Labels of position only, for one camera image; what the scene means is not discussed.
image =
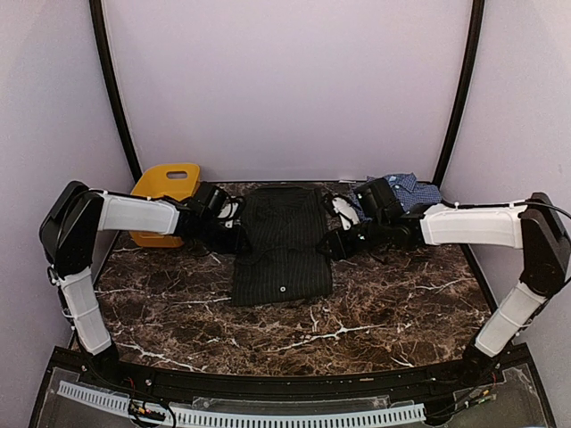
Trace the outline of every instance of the black metal base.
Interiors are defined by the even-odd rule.
[[[498,382],[503,380],[501,370],[527,364],[539,393],[543,412],[550,426],[555,426],[549,402],[542,382],[535,368],[527,345],[521,344],[507,351],[501,357]],[[197,374],[167,370],[130,363],[119,363],[122,375],[130,377],[139,391],[154,395],[158,399],[178,403],[192,403],[194,398],[248,399],[264,401],[313,401],[328,399],[357,399],[389,396],[392,403],[414,400],[424,403],[428,413],[437,411],[453,402],[452,393],[459,389],[457,384],[435,383],[432,378],[447,379],[457,372],[460,361],[432,366],[394,370],[371,374],[351,374],[323,377],[253,377],[222,374]],[[34,415],[29,427],[37,424],[47,385],[54,367],[80,374],[79,380],[104,388],[102,383],[88,369],[83,355],[73,350],[55,348],[46,369]]]

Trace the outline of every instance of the wire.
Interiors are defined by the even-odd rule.
[[[483,375],[480,377],[480,380],[482,380],[482,379],[484,379],[485,377],[487,377],[490,372],[483,374]],[[495,376],[494,373],[492,373],[492,375],[493,375],[492,378],[493,378],[493,380],[494,380],[493,387],[495,387],[495,385],[496,385],[496,379],[497,379],[497,378],[494,377],[494,376]],[[472,393],[473,393],[475,390],[477,390],[478,388],[481,388],[481,387],[482,387],[482,386],[478,384],[477,386],[475,386],[474,388],[472,388],[472,389],[469,390],[468,392],[462,394],[462,396],[461,396],[459,399],[457,399],[456,401],[454,401],[454,402],[453,402],[452,404],[450,404],[449,406],[446,406],[445,408],[441,408],[441,409],[438,410],[437,412],[430,413],[430,414],[426,415],[426,417],[439,416],[439,417],[444,418],[444,417],[446,417],[446,416],[450,416],[451,414],[452,414],[452,415],[455,415],[454,412],[456,412],[456,410],[452,410],[452,413],[451,413],[451,414],[450,414],[450,413],[449,413],[449,414],[446,414],[445,412],[448,411],[448,410],[450,410],[451,408],[455,408],[458,404],[460,404],[462,401],[464,401],[464,400],[467,399],[470,395],[472,395]]]
[[[175,412],[172,410],[172,408],[170,408],[168,403],[166,403],[163,399],[159,399],[157,397],[154,397],[151,394],[136,390],[135,389],[135,383],[133,382],[133,379],[129,378],[130,379],[129,382],[133,388],[132,390],[130,388],[126,388],[126,387],[118,385],[116,383],[109,382],[107,379],[105,379],[103,376],[101,376],[97,372],[97,370],[95,369],[95,367],[93,365],[93,362],[91,361],[91,357],[87,353],[87,350],[83,347],[83,344],[81,343],[80,340],[78,340],[78,346],[79,346],[79,349],[81,350],[81,353],[83,354],[84,360],[86,361],[87,365],[89,366],[89,369],[91,370],[91,374],[93,376],[95,376],[100,382],[106,384],[108,387],[114,389],[115,391],[126,392],[129,395],[129,398],[131,399],[131,401],[133,400],[133,398],[136,395],[138,395],[140,397],[146,397],[147,399],[149,399],[149,401],[152,401],[152,402],[158,404],[159,406],[164,408],[166,411],[168,411],[170,413],[170,415],[172,416],[171,428],[177,428],[177,416],[175,415]]]
[[[225,217],[218,217],[218,221],[235,220],[242,214],[242,211],[244,211],[244,207],[246,204],[246,199],[243,196],[236,196],[236,197],[229,196],[228,204],[231,206],[233,203],[238,205],[236,207],[236,211],[234,211],[233,213],[232,209],[230,208],[230,212],[228,213],[228,215]]]
[[[513,203],[504,202],[504,203],[480,203],[480,204],[451,203],[451,202],[447,202],[444,199],[442,199],[441,203],[448,208],[454,208],[457,210],[470,210],[473,208],[509,208],[509,207],[521,207],[521,206],[526,205],[529,207],[541,207],[541,208],[547,208],[548,210],[554,210],[560,214],[563,214],[565,217],[567,217],[569,220],[571,220],[571,213],[569,213],[568,211],[565,211],[562,208],[555,206],[555,205],[552,205],[550,203],[530,201],[529,199],[526,199],[525,201],[513,202]],[[571,283],[571,276],[564,281],[563,287],[565,287],[569,283]]]

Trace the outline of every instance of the lavender wall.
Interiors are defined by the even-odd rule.
[[[37,239],[44,215],[72,179],[132,186],[88,7],[0,2],[0,427],[28,425],[52,349],[70,338]]]
[[[464,202],[544,191],[571,210],[571,3],[486,2],[473,85],[443,190]],[[566,222],[567,229],[571,224]],[[498,300],[522,269],[521,251],[475,248]],[[571,287],[523,334],[559,426],[571,426]]]
[[[107,1],[144,168],[210,180],[432,178],[469,0]]]

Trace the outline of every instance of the marble surface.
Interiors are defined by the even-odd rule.
[[[255,186],[224,185],[233,195]],[[459,358],[490,316],[455,245],[372,253],[384,263],[360,254],[333,263],[331,295],[253,308],[230,304],[234,257],[204,254],[121,235],[97,296],[122,359],[214,374],[366,373]]]

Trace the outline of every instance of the yellow tray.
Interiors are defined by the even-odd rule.
[[[198,186],[200,167],[193,163],[157,165],[148,169],[131,192],[136,196],[160,198],[170,196],[182,201],[192,196]],[[150,232],[129,232],[140,247],[176,248],[183,244],[176,236],[165,236]]]

